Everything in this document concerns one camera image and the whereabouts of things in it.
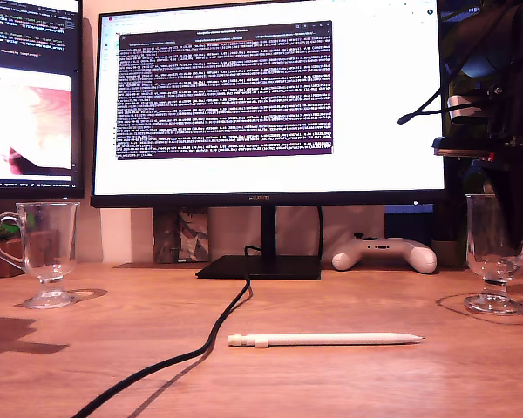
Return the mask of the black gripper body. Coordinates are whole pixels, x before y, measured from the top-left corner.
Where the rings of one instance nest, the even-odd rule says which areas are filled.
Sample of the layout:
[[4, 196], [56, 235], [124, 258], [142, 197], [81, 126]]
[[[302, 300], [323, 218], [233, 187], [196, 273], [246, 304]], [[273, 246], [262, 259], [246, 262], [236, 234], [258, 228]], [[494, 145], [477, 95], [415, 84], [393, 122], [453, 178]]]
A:
[[484, 126], [486, 132], [436, 138], [432, 143], [436, 155], [513, 160], [523, 152], [523, 89], [473, 89], [449, 97], [445, 111], [452, 124]]

